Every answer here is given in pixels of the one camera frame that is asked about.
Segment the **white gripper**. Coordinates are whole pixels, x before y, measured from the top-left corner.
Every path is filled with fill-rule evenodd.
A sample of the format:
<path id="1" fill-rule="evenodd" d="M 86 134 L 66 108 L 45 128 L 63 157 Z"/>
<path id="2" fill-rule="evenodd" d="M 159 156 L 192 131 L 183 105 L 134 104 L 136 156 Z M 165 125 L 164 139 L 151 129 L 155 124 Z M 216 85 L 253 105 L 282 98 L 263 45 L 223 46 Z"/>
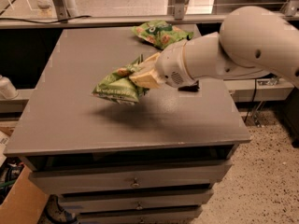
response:
<path id="1" fill-rule="evenodd" d="M 166 47 L 161 53 L 149 56 L 138 66 L 140 71 L 129 76 L 130 80 L 136 86 L 147 89 L 159 89 L 164 82 L 174 88 L 194 85 L 195 80 L 184 62 L 186 43 L 186 39 L 180 40 Z"/>

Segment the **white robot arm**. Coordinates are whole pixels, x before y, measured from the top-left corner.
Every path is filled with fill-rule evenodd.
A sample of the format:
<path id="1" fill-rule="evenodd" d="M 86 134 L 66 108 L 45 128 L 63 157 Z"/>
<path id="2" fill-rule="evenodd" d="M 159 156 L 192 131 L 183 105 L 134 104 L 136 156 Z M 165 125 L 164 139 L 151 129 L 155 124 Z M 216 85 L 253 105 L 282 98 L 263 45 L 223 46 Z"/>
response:
<path id="1" fill-rule="evenodd" d="M 272 73 L 299 87 L 299 30 L 261 7 L 241 7 L 217 33 L 183 39 L 130 75 L 139 87 L 192 86 L 203 77 L 247 79 Z"/>

